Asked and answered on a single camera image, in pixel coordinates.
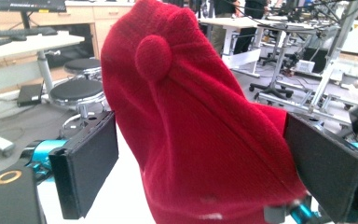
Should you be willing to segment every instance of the orange ring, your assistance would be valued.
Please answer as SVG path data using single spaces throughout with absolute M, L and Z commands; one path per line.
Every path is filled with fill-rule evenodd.
M 4 179 L 4 177 L 6 175 L 12 175 L 12 174 L 14 174 L 14 176 L 12 176 L 11 178 Z M 5 172 L 5 173 L 0 175 L 0 185 L 9 184 L 9 183 L 17 180 L 18 178 L 20 178 L 21 175 L 22 175 L 21 171 L 7 171 L 7 172 Z

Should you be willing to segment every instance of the round stool seat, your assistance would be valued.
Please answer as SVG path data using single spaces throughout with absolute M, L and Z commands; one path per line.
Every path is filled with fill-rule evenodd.
M 101 72 L 101 62 L 97 59 L 75 59 L 66 63 L 63 69 L 74 75 L 92 75 Z
M 103 84 L 99 81 L 74 79 L 54 87 L 50 98 L 59 105 L 79 105 L 94 103 L 103 99 Z

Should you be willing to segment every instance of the person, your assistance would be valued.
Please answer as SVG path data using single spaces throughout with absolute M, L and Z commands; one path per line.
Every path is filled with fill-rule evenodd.
M 236 7 L 240 4 L 238 0 L 213 0 L 214 16 L 216 18 L 231 18 L 233 14 L 240 16 Z M 214 25 L 212 29 L 211 42 L 214 50 L 220 55 L 225 44 L 226 30 L 221 25 Z
M 251 17 L 254 20 L 260 20 L 268 11 L 268 0 L 246 0 L 245 2 L 245 16 Z M 240 31 L 240 36 L 234 47 L 234 54 L 239 54 L 248 51 L 249 45 L 252 42 L 256 28 L 243 28 Z

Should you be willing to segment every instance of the black stool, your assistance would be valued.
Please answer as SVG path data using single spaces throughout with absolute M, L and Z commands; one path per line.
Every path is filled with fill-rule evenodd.
M 60 137 L 65 138 L 65 130 L 72 121 L 79 120 L 79 125 L 71 125 L 70 129 L 81 129 L 87 126 L 89 115 L 88 105 L 100 103 L 104 108 L 103 101 L 105 99 L 103 93 L 103 84 L 100 81 L 73 79 L 54 87 L 49 94 L 52 103 L 57 105 L 75 106 L 77 115 L 69 118 L 60 129 Z
M 75 59 L 66 63 L 63 70 L 77 77 L 101 81 L 101 62 L 98 59 Z

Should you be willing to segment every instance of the red knit hat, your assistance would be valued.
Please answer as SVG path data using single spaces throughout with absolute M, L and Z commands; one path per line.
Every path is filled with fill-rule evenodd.
M 264 223 L 264 206 L 304 196 L 286 112 L 245 99 L 191 10 L 138 0 L 102 69 L 157 223 Z

